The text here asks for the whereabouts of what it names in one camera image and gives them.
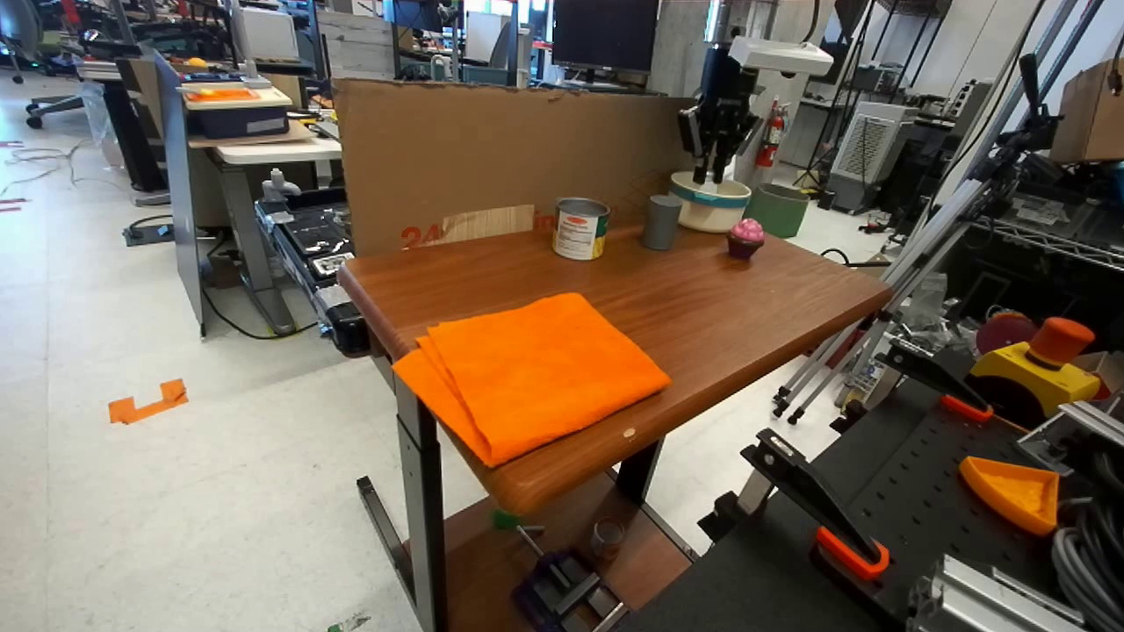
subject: tin can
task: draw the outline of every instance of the tin can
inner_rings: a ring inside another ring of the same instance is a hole
[[[587,198],[562,198],[554,205],[554,252],[591,261],[605,251],[609,207]]]

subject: can label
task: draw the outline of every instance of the can label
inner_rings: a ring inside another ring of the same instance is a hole
[[[608,224],[608,213],[569,213],[559,208],[554,224],[554,252],[579,261],[601,256]]]

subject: fire extinguisher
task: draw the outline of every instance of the fire extinguisher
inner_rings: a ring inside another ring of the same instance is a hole
[[[785,133],[785,117],[780,112],[780,103],[773,98],[773,105],[769,109],[769,120],[765,121],[764,134],[761,137],[761,147],[758,150],[758,159],[754,164],[761,168],[770,168],[777,157],[777,147],[780,146],[781,134]]]

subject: air conditioner unit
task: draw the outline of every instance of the air conditioner unit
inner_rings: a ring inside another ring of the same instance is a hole
[[[917,108],[859,103],[827,179],[827,189],[835,191],[834,207],[856,210],[870,204],[894,169],[905,132],[916,117]]]

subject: gray cup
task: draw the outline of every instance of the gray cup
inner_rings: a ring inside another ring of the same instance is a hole
[[[679,211],[683,200],[674,196],[652,196],[647,200],[647,216],[644,218],[644,235],[640,243],[652,250],[671,250],[679,227]]]

